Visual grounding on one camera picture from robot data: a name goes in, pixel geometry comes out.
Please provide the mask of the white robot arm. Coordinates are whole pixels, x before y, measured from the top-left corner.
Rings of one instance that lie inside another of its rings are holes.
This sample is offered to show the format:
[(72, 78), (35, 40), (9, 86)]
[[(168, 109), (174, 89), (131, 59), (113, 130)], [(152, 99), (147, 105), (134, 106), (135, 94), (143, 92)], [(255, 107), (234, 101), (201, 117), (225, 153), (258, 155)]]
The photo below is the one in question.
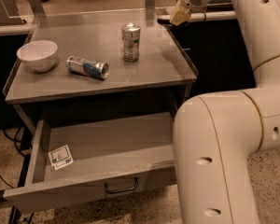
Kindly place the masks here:
[(259, 224), (247, 159), (280, 147), (280, 0), (231, 0), (253, 89), (187, 100), (174, 121), (183, 224)]

